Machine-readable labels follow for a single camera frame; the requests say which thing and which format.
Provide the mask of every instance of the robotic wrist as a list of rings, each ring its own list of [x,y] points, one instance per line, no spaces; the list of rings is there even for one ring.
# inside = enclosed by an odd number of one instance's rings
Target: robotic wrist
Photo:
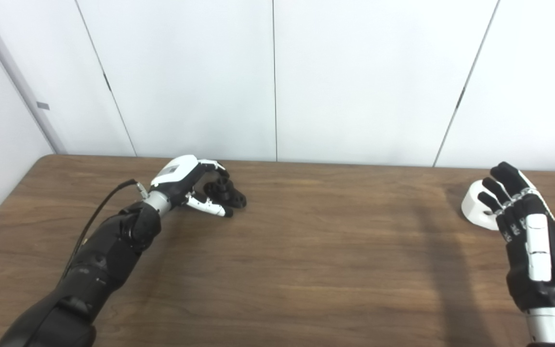
[[[538,345],[555,345],[555,307],[541,307],[524,312],[530,338]]]

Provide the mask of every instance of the white cylindrical object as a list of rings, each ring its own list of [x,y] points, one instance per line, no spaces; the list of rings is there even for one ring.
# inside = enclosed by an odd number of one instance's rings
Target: white cylindrical object
[[[472,224],[489,230],[498,230],[496,215],[478,200],[478,194],[482,191],[494,196],[486,187],[483,187],[483,180],[473,182],[462,201],[462,213]]]

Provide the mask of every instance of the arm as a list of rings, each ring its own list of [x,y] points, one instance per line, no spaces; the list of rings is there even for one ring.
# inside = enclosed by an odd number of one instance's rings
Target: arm
[[[214,160],[182,156],[169,162],[152,180],[143,201],[125,207],[97,227],[72,258],[61,282],[14,321],[0,347],[92,346],[96,334],[93,321],[160,233],[161,217],[184,204],[223,217],[233,215],[225,206],[227,200],[223,206],[194,191],[194,184],[207,171],[218,171],[221,182],[228,177]],[[234,188],[229,191],[231,195],[235,192],[245,201]]]
[[[555,346],[555,218],[536,187],[506,162],[490,171],[478,199],[507,242],[509,293],[526,316],[529,347]]]

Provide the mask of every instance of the wire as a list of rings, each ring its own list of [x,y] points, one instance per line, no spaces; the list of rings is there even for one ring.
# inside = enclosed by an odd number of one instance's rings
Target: wire
[[[89,231],[89,228],[90,228],[91,224],[93,223],[93,221],[95,220],[97,215],[100,213],[102,208],[104,208],[104,205],[106,205],[108,200],[110,200],[110,198],[112,198],[118,191],[120,191],[121,189],[124,189],[124,187],[135,185],[137,183],[138,182],[136,182],[136,180],[132,179],[132,180],[127,180],[126,182],[123,182],[123,184],[118,185],[115,189],[113,189],[113,191],[111,191],[108,195],[106,195],[106,198],[104,198],[104,200],[102,201],[100,206],[98,206],[97,209],[95,209],[95,212],[93,213],[91,218],[89,218],[89,221],[87,222],[86,226],[84,227],[83,231],[81,232],[81,235],[79,236],[79,239],[77,240],[77,244],[74,246],[74,250],[72,251],[72,255],[70,255],[70,259],[68,259],[68,263],[66,264],[66,267],[64,268],[64,272],[61,275],[61,278],[59,279],[59,283],[61,283],[61,281],[63,281],[64,278],[66,278],[66,275],[68,275],[68,271],[70,271],[70,266],[71,266],[71,263],[72,263],[72,259],[74,259],[74,256],[77,255],[77,253],[79,252],[79,248],[81,248],[81,245],[83,244],[83,240],[84,240],[85,235],[87,235],[87,231]]]

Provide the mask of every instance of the table surface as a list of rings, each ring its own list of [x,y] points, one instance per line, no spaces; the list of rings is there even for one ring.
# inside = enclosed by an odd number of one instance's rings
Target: table surface
[[[0,336],[53,289],[117,184],[168,162],[47,156],[0,207]],[[97,347],[528,343],[504,241],[460,202],[486,171],[225,161],[248,206],[182,208],[95,321]],[[555,172],[529,172],[555,213]],[[133,188],[97,222],[137,199]]]

